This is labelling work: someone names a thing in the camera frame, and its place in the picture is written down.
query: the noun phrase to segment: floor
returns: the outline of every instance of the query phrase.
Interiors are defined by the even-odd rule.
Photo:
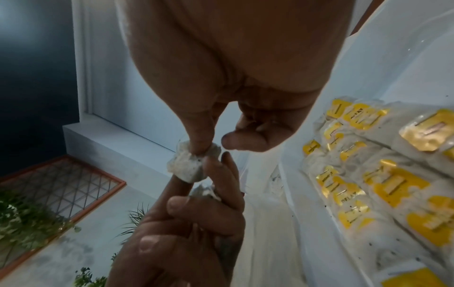
[[[124,187],[77,225],[0,282],[0,287],[71,287],[75,272],[90,267],[94,277],[108,274],[115,252],[124,238],[118,237],[128,223],[128,211],[156,200],[129,186]]]

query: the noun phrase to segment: dark wall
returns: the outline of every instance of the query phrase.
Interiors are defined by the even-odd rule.
[[[65,154],[78,120],[71,0],[0,0],[0,176]]]

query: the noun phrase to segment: person's right hand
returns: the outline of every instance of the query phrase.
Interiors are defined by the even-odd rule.
[[[218,117],[243,115],[226,149],[294,134],[331,73],[354,0],[116,0],[132,59],[202,154]]]
[[[172,176],[116,256],[106,287],[227,287],[243,242],[244,200],[229,153],[206,157],[204,172],[222,202],[187,196]]]

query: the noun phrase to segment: grid panel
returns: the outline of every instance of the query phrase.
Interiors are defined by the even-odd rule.
[[[71,157],[42,165],[0,182],[0,190],[11,190],[56,215],[73,220],[104,195],[115,193],[124,182]],[[0,241],[0,272],[27,250]]]

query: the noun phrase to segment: stacked package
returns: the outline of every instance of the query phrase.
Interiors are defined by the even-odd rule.
[[[454,286],[454,113],[341,97],[314,133],[302,171],[369,284]]]

